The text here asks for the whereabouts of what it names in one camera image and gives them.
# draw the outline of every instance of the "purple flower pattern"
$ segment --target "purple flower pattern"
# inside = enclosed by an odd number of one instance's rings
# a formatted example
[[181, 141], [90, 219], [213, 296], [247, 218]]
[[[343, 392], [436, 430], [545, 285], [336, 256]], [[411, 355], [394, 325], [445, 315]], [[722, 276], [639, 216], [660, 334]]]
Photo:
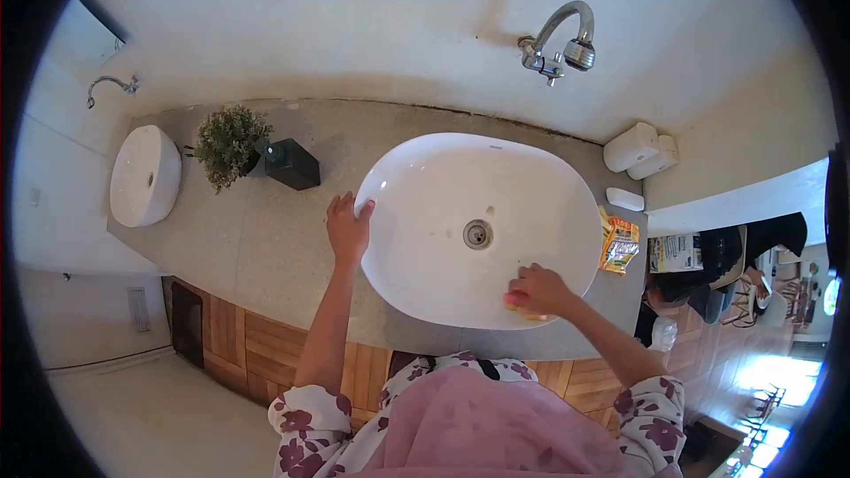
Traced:
[[[476, 360], [476, 357], [470, 351], [463, 351], [452, 356], [452, 358], [459, 361], [454, 365], [459, 364], [462, 366], [470, 366], [470, 362]], [[505, 369], [510, 369], [525, 380], [533, 379], [533, 373], [529, 370], [527, 366], [525, 366], [521, 362], [494, 362], [493, 364], [495, 366], [499, 366]], [[416, 378], [423, 376], [426, 371], [427, 369], [425, 368], [425, 366], [414, 365], [412, 366], [412, 369], [409, 371], [409, 375], [406, 378], [409, 382], [412, 382], [416, 380]], [[672, 399], [676, 393], [676, 382], [672, 379], [664, 377], [659, 377], [656, 379], [656, 381], [660, 389], [663, 391], [664, 395], [667, 397], [667, 399]], [[395, 396], [391, 395], [387, 389], [382, 389], [381, 394], [379, 396], [380, 408], [386, 409], [394, 397]], [[274, 402], [273, 409], [275, 409], [277, 412], [282, 412], [286, 408], [287, 403], [283, 395], [279, 396], [278, 398], [279, 400]], [[351, 415], [351, 407], [351, 401], [346, 396], [340, 395], [336, 397], [336, 408], [349, 417]], [[661, 451], [675, 451], [677, 445], [679, 444], [679, 438], [684, 438], [684, 433], [676, 427], [676, 423], [672, 420], [672, 416], [670, 417], [671, 420], [664, 420], [658, 417], [651, 418], [651, 416], [642, 417], [641, 412], [657, 412], [661, 409], [661, 407], [659, 406], [659, 404], [656, 404], [653, 401], [650, 401], [649, 404], [647, 404], [647, 401], [645, 399], [635, 399], [630, 389], [624, 390], [616, 398], [616, 400], [614, 401], [614, 408], [623, 417], [621, 429], [630, 422], [632, 422], [634, 419], [640, 419], [640, 421], [637, 423], [639, 424], [637, 428], [643, 431], [643, 436], [645, 436], [647, 440], [651, 441], [651, 443], [657, 446], [658, 449], [660, 449]], [[676, 412], [676, 417], [681, 417], [681, 413]], [[307, 439], [307, 431], [313, 430], [313, 427], [310, 426], [313, 420], [313, 415], [310, 412], [307, 412], [302, 409], [291, 410], [283, 413], [283, 419], [284, 422], [281, 424], [282, 430], [284, 432], [292, 432], [297, 430], [298, 437], [300, 438], [300, 440], [293, 437], [288, 442], [284, 442], [281, 444], [279, 449], [279, 455], [281, 457], [281, 470], [285, 473], [285, 475], [288, 475], [290, 478], [313, 478], [313, 475], [323, 465], [325, 465], [322, 456], [318, 452], [321, 451], [323, 447], [329, 447], [331, 445], [331, 441], [327, 439]], [[387, 430], [388, 426], [388, 417], [384, 416], [378, 418], [377, 432]], [[619, 446], [619, 449], [622, 453], [627, 454], [629, 456], [631, 456], [633, 453], [631, 450], [629, 452], [626, 452], [628, 446]], [[552, 450], [550, 448], [547, 449], [547, 451], [543, 451], [538, 457], [538, 465], [545, 466], [549, 461], [551, 461], [552, 456]], [[675, 455], [665, 455], [663, 456], [663, 461], [660, 462], [663, 464], [664, 462], [672, 463], [674, 461]], [[346, 468], [345, 465], [342, 464], [334, 464], [333, 467], [329, 471], [327, 471], [328, 476], [338, 476], [344, 473], [346, 473]]]
[[298, 441], [292, 438], [288, 444], [281, 444], [281, 449], [277, 451], [277, 454], [281, 457], [281, 470], [289, 472], [292, 467], [295, 467], [304, 459], [304, 447], [301, 447]]
[[422, 368], [421, 368], [421, 367], [415, 367], [415, 368], [413, 369], [413, 372], [412, 372], [412, 373], [410, 373], [410, 376], [409, 376], [409, 377], [407, 377], [407, 379], [408, 379], [410, 382], [412, 382], [412, 381], [416, 380], [417, 378], [421, 377], [423, 373], [424, 373], [424, 372], [422, 371]]
[[525, 378], [526, 380], [531, 380], [531, 373], [529, 373], [528, 366], [518, 364], [518, 363], [512, 363], [511, 364], [511, 371], [516, 371], [517, 373], [519, 373], [519, 376], [521, 376], [522, 378]]
[[614, 409], [620, 415], [625, 415], [626, 412], [632, 409], [632, 405], [634, 401], [632, 400], [632, 390], [627, 389], [623, 391], [617, 398], [614, 400]]
[[336, 407], [340, 412], [345, 413], [348, 417], [351, 417], [351, 401], [345, 395], [336, 396]]
[[329, 470], [327, 472], [327, 475], [328, 475], [328, 478], [333, 478], [334, 476], [337, 476], [339, 474], [344, 474], [344, 473], [345, 473], [345, 467], [343, 465], [337, 464], [337, 465], [334, 465], [333, 467], [331, 467], [331, 470]]
[[313, 420], [313, 415], [310, 412], [303, 410], [292, 410], [283, 414], [284, 422], [281, 428], [284, 432], [292, 432], [294, 430], [313, 430], [310, 426], [310, 421]]
[[664, 377], [660, 377], [658, 379], [658, 385], [661, 386], [662, 388], [666, 388], [665, 391], [664, 391], [664, 395], [668, 399], [673, 398], [673, 394], [676, 393], [676, 388], [673, 387], [673, 382], [671, 382], [670, 380], [667, 380]]
[[677, 429], [673, 423], [657, 417], [653, 418], [651, 424], [641, 424], [637, 429], [646, 430], [646, 438], [658, 445], [662, 451], [676, 450], [679, 438], [685, 437], [682, 430]]
[[377, 397], [378, 401], [380, 401], [381, 409], [387, 408], [389, 404], [389, 391], [387, 389], [381, 389], [381, 395]]
[[292, 467], [288, 473], [290, 478], [313, 478], [313, 474], [316, 474], [316, 471], [324, 464], [325, 461], [319, 454], [310, 454], [298, 462], [297, 466]]
[[475, 362], [476, 360], [475, 355], [473, 355], [473, 353], [469, 351], [459, 352], [455, 356], [452, 356], [452, 358], [455, 358], [456, 360], [461, 360], [463, 362]]

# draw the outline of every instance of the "white oval sink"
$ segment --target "white oval sink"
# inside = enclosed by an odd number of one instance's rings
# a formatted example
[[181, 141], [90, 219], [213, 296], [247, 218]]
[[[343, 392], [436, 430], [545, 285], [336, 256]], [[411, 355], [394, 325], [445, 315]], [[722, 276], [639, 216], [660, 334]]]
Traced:
[[162, 220], [174, 207], [180, 187], [180, 152], [154, 125], [133, 130], [124, 139], [109, 189], [112, 216], [127, 227]]
[[[361, 265], [372, 287], [409, 316], [456, 327], [531, 328], [546, 322], [527, 321], [502, 303], [519, 266], [539, 262], [558, 271], [579, 295], [596, 275], [596, 201], [571, 166], [538, 148], [480, 135], [423, 135], [378, 160], [355, 210], [370, 198], [377, 207]], [[472, 220], [486, 222], [483, 250], [465, 240]], [[481, 234], [470, 233], [473, 247], [481, 247]]]

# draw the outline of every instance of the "chrome faucet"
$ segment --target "chrome faucet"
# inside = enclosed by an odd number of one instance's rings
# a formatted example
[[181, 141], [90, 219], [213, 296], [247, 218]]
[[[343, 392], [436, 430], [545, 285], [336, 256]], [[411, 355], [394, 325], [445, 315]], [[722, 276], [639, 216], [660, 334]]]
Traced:
[[[567, 18], [579, 14], [579, 34], [571, 39], [564, 52], [555, 52], [554, 59], [547, 60], [543, 57], [543, 46], [560, 23]], [[581, 0], [573, 0], [558, 8], [558, 11], [549, 17], [543, 29], [533, 38], [530, 35], [520, 37], [517, 41], [519, 48], [523, 50], [523, 67], [543, 74], [549, 80], [547, 85], [555, 86], [555, 80], [564, 77], [564, 69], [561, 61], [566, 59], [567, 65], [581, 71], [589, 70], [593, 66], [596, 51], [593, 49], [593, 10], [587, 3]]]
[[89, 86], [89, 101], [87, 102], [89, 109], [94, 107], [94, 98], [92, 98], [92, 89], [94, 89], [94, 86], [99, 84], [102, 81], [111, 81], [114, 84], [118, 84], [118, 86], [121, 87], [124, 90], [124, 92], [126, 92], [129, 95], [135, 95], [136, 90], [139, 89], [139, 79], [136, 78], [135, 74], [133, 75], [133, 78], [130, 79], [129, 84], [125, 84], [121, 80], [118, 80], [115, 76], [101, 76], [97, 80], [92, 81], [92, 84]]

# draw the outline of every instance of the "sponge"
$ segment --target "sponge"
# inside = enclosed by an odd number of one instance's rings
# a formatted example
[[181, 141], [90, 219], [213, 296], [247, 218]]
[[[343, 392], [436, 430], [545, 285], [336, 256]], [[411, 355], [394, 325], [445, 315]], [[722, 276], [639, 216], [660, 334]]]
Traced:
[[548, 316], [546, 314], [538, 314], [537, 312], [532, 312], [526, 310], [525, 308], [522, 308], [521, 306], [517, 306], [517, 304], [515, 303], [516, 296], [517, 295], [515, 293], [505, 293], [505, 295], [502, 297], [502, 301], [504, 301], [505, 303], [506, 310], [517, 311], [522, 317], [530, 321], [545, 322], [547, 320]]

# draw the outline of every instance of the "cardboard box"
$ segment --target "cardboard box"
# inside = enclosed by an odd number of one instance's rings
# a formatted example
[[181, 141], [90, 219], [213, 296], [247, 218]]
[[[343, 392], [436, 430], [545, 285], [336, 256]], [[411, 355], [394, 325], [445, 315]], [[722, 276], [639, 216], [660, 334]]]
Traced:
[[699, 233], [653, 237], [649, 246], [649, 273], [702, 270]]

